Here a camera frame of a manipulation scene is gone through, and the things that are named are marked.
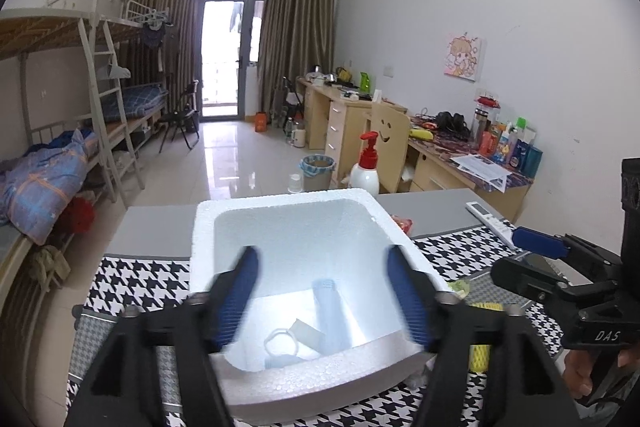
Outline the right hand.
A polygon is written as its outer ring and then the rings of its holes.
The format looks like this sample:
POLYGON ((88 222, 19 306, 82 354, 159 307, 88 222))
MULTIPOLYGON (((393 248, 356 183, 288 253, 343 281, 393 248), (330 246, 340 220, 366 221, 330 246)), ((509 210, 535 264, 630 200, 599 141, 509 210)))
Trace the right hand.
POLYGON ((563 381, 575 400, 591 395, 591 372, 596 358, 597 355, 582 350, 570 350, 565 355, 563 381))

